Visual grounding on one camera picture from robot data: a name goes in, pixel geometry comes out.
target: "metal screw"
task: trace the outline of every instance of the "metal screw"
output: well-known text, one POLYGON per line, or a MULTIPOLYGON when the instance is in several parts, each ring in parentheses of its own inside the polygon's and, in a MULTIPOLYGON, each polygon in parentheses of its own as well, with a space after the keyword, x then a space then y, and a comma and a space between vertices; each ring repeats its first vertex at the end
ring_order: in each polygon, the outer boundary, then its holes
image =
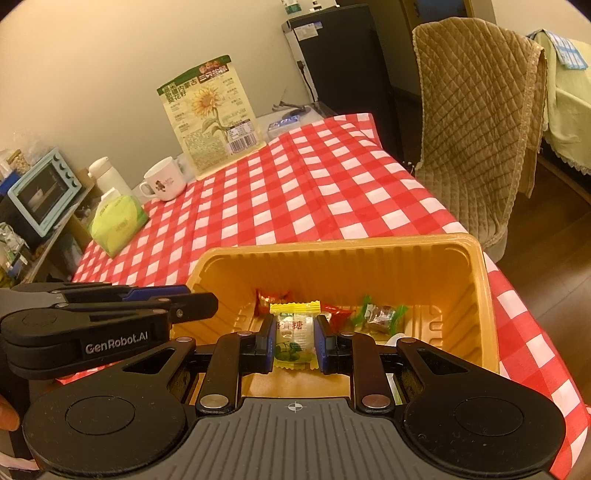
POLYGON ((363 397, 361 403, 367 408, 386 408, 390 405, 390 399, 386 395, 372 394, 363 397))
POLYGON ((212 393, 211 395, 205 395, 199 403, 202 407, 211 408, 215 410, 217 408, 224 408, 228 404, 229 400, 224 395, 219 395, 217 393, 212 393))

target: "white mug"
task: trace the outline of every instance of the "white mug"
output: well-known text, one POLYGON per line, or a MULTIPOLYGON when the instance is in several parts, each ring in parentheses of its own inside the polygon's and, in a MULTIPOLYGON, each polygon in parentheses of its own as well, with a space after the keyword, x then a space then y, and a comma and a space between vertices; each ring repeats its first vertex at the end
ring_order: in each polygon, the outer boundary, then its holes
POLYGON ((139 190, 147 198, 167 202, 178 197, 187 186, 183 173, 172 157, 160 160, 144 175, 139 190))

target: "green bedsheet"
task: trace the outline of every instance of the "green bedsheet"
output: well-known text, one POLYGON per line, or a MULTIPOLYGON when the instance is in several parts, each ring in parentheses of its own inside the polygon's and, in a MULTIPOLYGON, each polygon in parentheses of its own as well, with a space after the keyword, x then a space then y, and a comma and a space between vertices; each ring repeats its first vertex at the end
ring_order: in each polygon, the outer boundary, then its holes
MULTIPOLYGON (((554 45, 542 31, 535 36, 548 63, 548 99, 544 138, 566 163, 591 174, 591 67, 569 70, 560 64, 554 45)), ((591 65, 591 45, 571 40, 591 65)))

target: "quilted chair cover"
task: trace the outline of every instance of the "quilted chair cover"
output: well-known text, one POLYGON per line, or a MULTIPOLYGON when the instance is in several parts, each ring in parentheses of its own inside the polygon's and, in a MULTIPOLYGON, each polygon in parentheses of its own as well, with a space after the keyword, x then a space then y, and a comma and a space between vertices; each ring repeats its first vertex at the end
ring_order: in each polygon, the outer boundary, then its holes
POLYGON ((534 187, 543 48, 479 18, 455 17, 419 25, 413 43, 423 98, 416 177, 500 260, 517 191, 529 196, 534 187))

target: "barcode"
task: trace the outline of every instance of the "barcode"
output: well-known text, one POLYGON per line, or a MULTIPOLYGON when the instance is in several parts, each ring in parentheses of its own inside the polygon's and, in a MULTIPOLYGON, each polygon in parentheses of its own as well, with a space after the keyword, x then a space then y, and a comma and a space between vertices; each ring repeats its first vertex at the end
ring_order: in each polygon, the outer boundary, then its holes
POLYGON ((256 145, 256 135, 255 134, 249 134, 245 137, 239 138, 238 140, 234 140, 233 142, 230 142, 230 149, 232 150, 232 153, 240 153, 244 150, 246 150, 249 147, 253 147, 254 145, 256 145))

